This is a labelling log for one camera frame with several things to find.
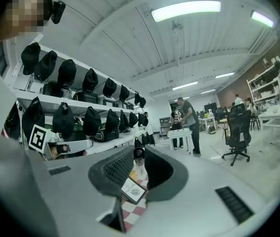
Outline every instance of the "pink and white checkered fabric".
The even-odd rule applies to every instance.
[[[138,179],[137,183],[147,189],[148,181],[148,176],[146,176],[144,180]],[[146,195],[147,193],[145,193],[137,205],[126,201],[126,197],[124,197],[125,200],[122,200],[123,221],[126,231],[129,231],[135,222],[143,215],[146,209]]]

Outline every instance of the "black vent grille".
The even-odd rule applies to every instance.
[[[68,166],[62,166],[62,167],[58,167],[58,168],[54,168],[54,169],[49,169],[50,175],[54,176],[57,174],[61,174],[65,171],[69,171],[71,168]]]
[[[226,186],[215,191],[239,224],[254,214],[230,187]]]

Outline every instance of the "floor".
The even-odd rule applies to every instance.
[[[252,139],[247,149],[250,162],[246,162],[245,157],[238,156],[234,166],[230,166],[234,156],[221,158],[223,154],[229,153],[229,146],[225,145],[225,138],[222,139],[222,126],[215,134],[200,132],[201,158],[227,169],[251,185],[267,201],[280,196],[280,128],[274,128],[271,134],[271,129],[261,132],[254,127],[250,132]],[[154,137],[157,147],[169,148],[168,139],[161,138],[158,134],[154,134]],[[263,138],[263,151],[259,152]],[[177,151],[186,152],[186,149],[178,148]]]

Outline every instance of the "fluorescent light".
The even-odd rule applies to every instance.
[[[152,11],[155,22],[180,15],[196,12],[220,12],[221,2],[218,1],[190,1],[172,4]]]
[[[216,76],[215,78],[220,78],[220,77],[228,77],[228,76],[231,76],[231,75],[234,75],[234,72],[232,73],[228,73],[228,74],[224,74],[224,75],[220,75],[220,76]]]
[[[273,27],[273,25],[274,25],[274,22],[271,19],[269,19],[268,17],[266,17],[256,11],[252,11],[251,18],[254,20],[257,20],[269,27]]]
[[[194,85],[194,84],[197,84],[197,83],[198,83],[198,81],[191,82],[191,83],[189,83],[189,84],[185,84],[185,85],[181,85],[181,86],[175,87],[175,88],[173,88],[173,90],[181,89],[181,88],[183,88],[183,87],[187,87],[187,86]]]
[[[205,93],[208,93],[208,92],[213,92],[213,91],[215,91],[215,89],[212,89],[212,90],[208,90],[208,91],[202,92],[202,94],[205,94]]]

